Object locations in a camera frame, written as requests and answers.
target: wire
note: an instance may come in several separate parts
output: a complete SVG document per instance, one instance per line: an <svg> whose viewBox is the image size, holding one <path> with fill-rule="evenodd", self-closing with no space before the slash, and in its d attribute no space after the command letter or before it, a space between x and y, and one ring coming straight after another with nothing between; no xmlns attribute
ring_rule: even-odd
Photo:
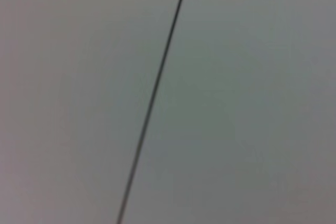
<svg viewBox="0 0 336 224"><path fill-rule="evenodd" d="M172 41L172 38L173 38L174 29L175 29L175 25L176 25L176 22L177 22L178 14L179 14L181 6L182 6L182 1L183 0L178 0L178 4L177 4L176 11L175 11L174 19L173 19L173 22L172 22L172 25L171 25L171 28L170 28L168 38L167 38L167 42L166 42L166 46L165 46L165 49L164 49L164 52L163 52L160 67L159 67L159 70L157 72L154 88L153 88L153 91L152 91L152 94L151 94L151 99L150 99L150 102L149 102L149 105L148 105L148 108L147 108L146 116L145 116L145 119L144 119L144 122L143 122L143 126L142 126L141 134L140 134L140 137L139 137L139 141L138 141L138 144L137 144L137 148L135 150L135 155L134 155L131 170L130 170L130 173L129 173L128 181L127 181L126 188L125 188L125 191L124 191L124 194L123 194L123 198L122 198L122 202L121 202L121 206L120 206L120 210L119 210L118 218L117 218L117 222L116 222L117 224L122 224L122 222L123 222L123 217L124 217L125 210L126 210L127 203L128 203L128 199L129 199L129 196L130 196L130 192L131 192L132 184L133 184L133 181L134 181L135 173L137 171L137 167L138 167L138 163L139 163L139 159L140 159L140 155L141 155L141 151L142 151L142 146L143 146L143 143L144 143L144 139L146 137L148 124L149 124L149 121L150 121L150 118L151 118L152 110L153 110L154 103L155 103L156 94L158 92L157 90L159 89L163 69L164 69L165 62L166 62L166 59L167 59L167 55L168 55L168 52L169 52L170 44L171 44L171 41Z"/></svg>

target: gray wall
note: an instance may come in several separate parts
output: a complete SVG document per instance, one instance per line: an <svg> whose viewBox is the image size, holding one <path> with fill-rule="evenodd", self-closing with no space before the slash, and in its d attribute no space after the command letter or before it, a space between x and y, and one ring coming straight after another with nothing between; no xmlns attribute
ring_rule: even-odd
<svg viewBox="0 0 336 224"><path fill-rule="evenodd" d="M335 17L185 0L125 223L334 223Z"/></svg>
<svg viewBox="0 0 336 224"><path fill-rule="evenodd" d="M0 222L114 223L177 0L0 0Z"/></svg>

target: white surface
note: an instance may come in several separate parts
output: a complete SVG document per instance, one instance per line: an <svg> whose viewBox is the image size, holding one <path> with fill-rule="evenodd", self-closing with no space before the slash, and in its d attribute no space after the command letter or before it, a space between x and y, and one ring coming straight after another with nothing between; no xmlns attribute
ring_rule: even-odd
<svg viewBox="0 0 336 224"><path fill-rule="evenodd" d="M177 0L0 0L0 223L114 223Z"/></svg>
<svg viewBox="0 0 336 224"><path fill-rule="evenodd" d="M124 224L335 223L336 0L185 0Z"/></svg>

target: cable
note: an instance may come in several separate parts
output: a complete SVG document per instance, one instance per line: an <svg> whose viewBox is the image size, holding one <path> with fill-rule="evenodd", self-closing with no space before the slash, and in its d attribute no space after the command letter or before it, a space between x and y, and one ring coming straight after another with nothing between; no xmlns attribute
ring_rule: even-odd
<svg viewBox="0 0 336 224"><path fill-rule="evenodd" d="M131 170L130 170L130 173L129 173L126 188L125 188L125 191L124 191L124 194L123 194L123 198L122 198L122 202L121 202L121 206L120 206L120 210L119 210L118 218L117 218L117 222L116 222L117 224L122 224L122 222L123 222L123 217L124 217L126 206L127 206L128 199L129 199L129 196L130 196L135 172L137 171L138 162L139 162L141 151L142 151L142 146L143 146L144 139L145 139L145 136L146 136L148 124L149 124L149 121L150 121L150 118L151 118L152 110L153 110L154 103L155 103L156 94L158 92L157 90L159 89L161 76L162 76L163 69L164 69L164 66L165 66L165 62L166 62L166 59L167 59L167 55L168 55L168 51L169 51L170 44L171 44L171 41L172 41L172 37L173 37L173 34L174 34L174 29L175 29L175 25L176 25L176 22L177 22L178 14L179 14L180 9L181 9L182 1L183 0L178 0L178 4L177 4L176 11L175 11L174 19L173 19L173 22L172 22L172 25L171 25L171 28L170 28L170 31L169 31L169 35L168 35L166 46L165 46L165 49L164 49L164 52L163 52L160 67L159 67L159 70L157 72L154 88L153 88L153 91L152 91L152 94L151 94L151 99L150 99L150 102L149 102L149 105L148 105L145 120L143 122L143 126L142 126L141 134L140 134L140 137L139 137L138 145L137 145L137 148L135 150L135 155L134 155L133 163L132 163Z"/></svg>

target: blurry surface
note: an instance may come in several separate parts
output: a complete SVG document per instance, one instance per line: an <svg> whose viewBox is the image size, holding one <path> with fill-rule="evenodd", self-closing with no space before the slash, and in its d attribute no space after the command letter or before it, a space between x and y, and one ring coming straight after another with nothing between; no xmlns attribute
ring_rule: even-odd
<svg viewBox="0 0 336 224"><path fill-rule="evenodd" d="M113 223L177 0L0 0L0 222Z"/></svg>
<svg viewBox="0 0 336 224"><path fill-rule="evenodd" d="M335 223L335 17L185 0L124 223Z"/></svg>

